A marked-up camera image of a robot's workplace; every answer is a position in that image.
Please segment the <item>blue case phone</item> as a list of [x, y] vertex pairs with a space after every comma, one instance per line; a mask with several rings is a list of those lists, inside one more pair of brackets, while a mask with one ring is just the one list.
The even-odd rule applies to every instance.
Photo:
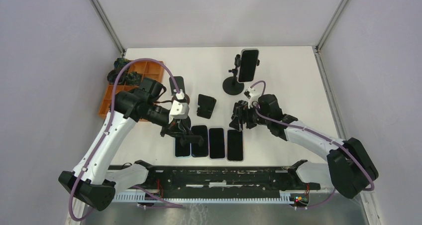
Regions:
[[175, 138], [175, 157], [190, 157], [191, 156], [191, 144], [182, 144], [180, 138]]

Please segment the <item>white case phone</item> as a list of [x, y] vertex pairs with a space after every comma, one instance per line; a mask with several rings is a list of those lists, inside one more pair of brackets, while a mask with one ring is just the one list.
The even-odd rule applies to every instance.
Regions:
[[230, 129], [227, 131], [227, 159], [229, 161], [243, 161], [243, 133]]
[[254, 80], [256, 67], [259, 64], [258, 49], [243, 49], [240, 53], [237, 80], [240, 83]]

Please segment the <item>black case phone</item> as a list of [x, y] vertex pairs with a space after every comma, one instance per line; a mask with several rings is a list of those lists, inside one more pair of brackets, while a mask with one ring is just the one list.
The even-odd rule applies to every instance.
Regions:
[[209, 155], [208, 128], [206, 125], [194, 125], [191, 128], [194, 135], [200, 136], [202, 140], [191, 144], [193, 157], [207, 157]]

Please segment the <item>lavender case phone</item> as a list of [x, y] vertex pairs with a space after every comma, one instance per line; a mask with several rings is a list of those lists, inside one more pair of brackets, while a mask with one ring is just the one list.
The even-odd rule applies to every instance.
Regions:
[[209, 129], [209, 157], [210, 159], [224, 159], [225, 151], [225, 137], [223, 128]]

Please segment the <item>black folding phone stand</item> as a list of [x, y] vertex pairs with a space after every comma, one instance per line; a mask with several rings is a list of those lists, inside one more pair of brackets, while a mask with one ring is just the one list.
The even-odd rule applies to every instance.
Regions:
[[210, 119], [215, 108], [215, 104], [216, 98], [199, 94], [197, 116], [201, 118]]

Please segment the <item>black pole stand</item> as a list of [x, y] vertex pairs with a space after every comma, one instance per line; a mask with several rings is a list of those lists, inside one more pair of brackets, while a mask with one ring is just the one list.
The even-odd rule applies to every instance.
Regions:
[[232, 73], [233, 75], [232, 77], [226, 78], [222, 84], [222, 88], [224, 92], [227, 93], [228, 95], [232, 95], [232, 96], [239, 95], [244, 89], [244, 83], [240, 83], [237, 80], [239, 64], [240, 64], [240, 54], [237, 54], [234, 60], [235, 68], [229, 70], [229, 72]]
[[191, 129], [192, 123], [189, 116], [185, 119], [175, 119], [175, 123], [176, 123], [176, 131], [188, 133], [188, 131], [190, 131]]

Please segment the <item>brown round base phone stand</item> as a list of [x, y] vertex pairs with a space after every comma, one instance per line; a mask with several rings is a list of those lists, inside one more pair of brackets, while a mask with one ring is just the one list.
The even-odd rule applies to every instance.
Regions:
[[[174, 79], [175, 79], [175, 82], [176, 82], [178, 88], [180, 89], [180, 92], [182, 92], [184, 94], [184, 100], [189, 104], [190, 98], [186, 93], [184, 78], [182, 76], [174, 76]], [[172, 100], [176, 100], [177, 99], [177, 97], [176, 97], [177, 90], [176, 90], [176, 86], [175, 86], [171, 77], [169, 78], [169, 83], [170, 83]]]

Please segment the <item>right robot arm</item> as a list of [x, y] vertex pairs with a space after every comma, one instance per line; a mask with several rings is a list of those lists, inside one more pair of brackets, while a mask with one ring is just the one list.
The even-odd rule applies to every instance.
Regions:
[[378, 170], [362, 142], [330, 137], [283, 113], [275, 95], [265, 94], [255, 101], [236, 102], [230, 128], [243, 131], [263, 125], [275, 137], [311, 151], [327, 162], [330, 181], [344, 197], [352, 199], [362, 191], [374, 191]]

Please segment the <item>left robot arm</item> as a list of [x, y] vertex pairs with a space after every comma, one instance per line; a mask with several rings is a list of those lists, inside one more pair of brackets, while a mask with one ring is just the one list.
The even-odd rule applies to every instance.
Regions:
[[91, 147], [72, 171], [63, 171], [59, 183], [76, 198], [97, 211], [109, 206], [116, 194], [135, 185], [150, 189], [156, 184], [156, 175], [138, 163], [109, 173], [108, 169], [120, 145], [141, 119], [160, 126], [161, 136], [178, 138], [182, 145], [205, 139], [190, 129], [189, 106], [182, 92], [176, 94], [170, 109], [157, 105], [166, 88], [146, 78], [137, 88], [120, 91], [112, 98], [105, 124]]

